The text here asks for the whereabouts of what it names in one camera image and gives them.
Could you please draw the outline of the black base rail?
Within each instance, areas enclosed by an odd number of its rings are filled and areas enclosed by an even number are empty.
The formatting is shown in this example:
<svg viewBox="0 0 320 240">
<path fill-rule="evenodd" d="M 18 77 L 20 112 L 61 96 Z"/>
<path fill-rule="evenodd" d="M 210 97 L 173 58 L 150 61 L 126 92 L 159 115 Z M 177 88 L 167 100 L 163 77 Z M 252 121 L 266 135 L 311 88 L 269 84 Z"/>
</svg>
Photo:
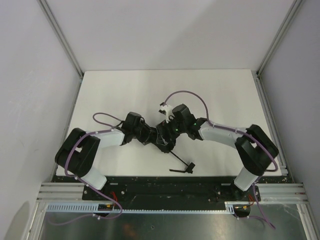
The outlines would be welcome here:
<svg viewBox="0 0 320 240">
<path fill-rule="evenodd" d="M 138 196 L 208 197 L 217 201 L 246 201 L 249 197 L 260 200 L 257 186 L 242 192 L 234 186 L 232 176 L 111 176 L 99 190 L 120 202 Z"/>
</svg>

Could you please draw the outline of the left aluminium frame post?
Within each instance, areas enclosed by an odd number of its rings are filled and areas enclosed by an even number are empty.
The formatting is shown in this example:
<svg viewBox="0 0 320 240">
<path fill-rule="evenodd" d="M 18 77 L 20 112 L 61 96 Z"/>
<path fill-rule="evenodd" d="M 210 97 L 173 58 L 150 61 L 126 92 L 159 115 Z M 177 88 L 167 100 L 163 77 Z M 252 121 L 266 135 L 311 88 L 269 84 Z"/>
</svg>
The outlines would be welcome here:
<svg viewBox="0 0 320 240">
<path fill-rule="evenodd" d="M 62 49 L 64 50 L 66 56 L 68 57 L 71 65 L 73 66 L 74 70 L 76 71 L 79 78 L 82 80 L 84 77 L 84 72 L 80 67 L 80 64 L 72 50 L 68 40 L 63 33 L 62 28 L 60 27 L 57 18 L 55 17 L 50 5 L 48 4 L 47 0 L 37 0 L 44 16 L 46 17 L 48 23 L 50 24 L 54 34 L 56 35 Z"/>
</svg>

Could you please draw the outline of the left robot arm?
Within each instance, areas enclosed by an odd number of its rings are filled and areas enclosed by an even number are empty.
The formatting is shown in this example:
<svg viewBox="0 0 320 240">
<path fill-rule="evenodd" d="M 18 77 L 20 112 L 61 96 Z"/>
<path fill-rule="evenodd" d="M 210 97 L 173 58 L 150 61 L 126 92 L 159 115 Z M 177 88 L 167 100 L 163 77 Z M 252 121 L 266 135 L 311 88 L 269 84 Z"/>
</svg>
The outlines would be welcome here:
<svg viewBox="0 0 320 240">
<path fill-rule="evenodd" d="M 74 128 L 56 153 L 55 163 L 64 169 L 66 176 L 101 190 L 107 177 L 93 166 L 99 149 L 123 146 L 133 139 L 147 145 L 155 143 L 158 137 L 157 129 L 146 124 L 138 113 L 129 112 L 125 120 L 118 121 L 117 125 L 106 123 L 109 128 L 105 130 L 89 132 Z"/>
</svg>

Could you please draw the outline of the aluminium frame post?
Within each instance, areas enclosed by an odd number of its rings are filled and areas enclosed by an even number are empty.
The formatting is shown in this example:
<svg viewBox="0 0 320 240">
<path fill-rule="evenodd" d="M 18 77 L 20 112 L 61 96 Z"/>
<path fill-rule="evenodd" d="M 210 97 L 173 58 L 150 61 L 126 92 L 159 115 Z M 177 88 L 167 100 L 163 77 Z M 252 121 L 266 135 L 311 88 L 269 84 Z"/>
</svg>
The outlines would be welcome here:
<svg viewBox="0 0 320 240">
<path fill-rule="evenodd" d="M 303 4 L 305 3 L 305 0 L 294 0 L 286 13 L 280 27 L 278 28 L 269 48 L 267 49 L 266 54 L 264 55 L 259 67 L 256 70 L 256 75 L 261 76 L 264 72 L 266 66 L 272 59 L 275 51 L 281 44 L 283 38 L 286 36 L 286 33 L 288 32 L 290 26 L 294 22 L 298 12 L 302 8 Z"/>
<path fill-rule="evenodd" d="M 50 24 L 54 34 L 56 35 L 62 49 L 64 50 L 66 56 L 68 57 L 71 65 L 73 66 L 74 70 L 76 71 L 79 78 L 82 80 L 84 77 L 84 72 L 80 67 L 80 64 L 72 50 L 68 40 L 63 33 L 62 28 L 60 27 L 57 18 L 55 17 L 50 5 L 48 4 L 47 0 L 37 0 L 44 16 L 46 17 L 48 23 Z"/>
</svg>

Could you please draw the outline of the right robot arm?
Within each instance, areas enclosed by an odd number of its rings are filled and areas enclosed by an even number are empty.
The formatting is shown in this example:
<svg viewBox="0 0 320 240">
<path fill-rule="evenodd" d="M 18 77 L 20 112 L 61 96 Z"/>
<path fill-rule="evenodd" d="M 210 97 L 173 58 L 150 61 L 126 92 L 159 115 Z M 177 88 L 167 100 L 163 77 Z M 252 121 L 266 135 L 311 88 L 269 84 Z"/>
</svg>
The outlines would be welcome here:
<svg viewBox="0 0 320 240">
<path fill-rule="evenodd" d="M 237 150 L 243 167 L 230 187 L 230 194 L 237 200 L 268 171 L 270 164 L 276 163 L 279 150 L 258 125 L 233 128 L 207 118 L 195 118 L 185 104 L 172 107 L 162 103 L 159 112 L 165 115 L 165 120 L 156 126 L 155 144 L 165 153 L 175 147 L 182 134 L 192 140 L 217 142 Z"/>
</svg>

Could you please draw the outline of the right aluminium frame post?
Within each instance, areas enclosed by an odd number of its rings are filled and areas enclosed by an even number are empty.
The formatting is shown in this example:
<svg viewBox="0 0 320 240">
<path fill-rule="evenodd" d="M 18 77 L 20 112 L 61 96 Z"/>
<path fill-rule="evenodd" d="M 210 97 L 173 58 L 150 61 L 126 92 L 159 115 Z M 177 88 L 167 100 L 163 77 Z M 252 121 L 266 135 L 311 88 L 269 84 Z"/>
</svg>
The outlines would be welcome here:
<svg viewBox="0 0 320 240">
<path fill-rule="evenodd" d="M 294 22 L 298 12 L 302 8 L 303 4 L 305 3 L 305 0 L 294 0 L 286 13 L 280 27 L 278 28 L 269 48 L 267 49 L 266 54 L 264 55 L 259 67 L 256 70 L 256 75 L 261 76 L 264 72 L 266 66 L 272 59 L 275 51 L 281 44 L 283 38 L 286 36 L 286 33 L 288 32 L 290 26 Z"/>
</svg>

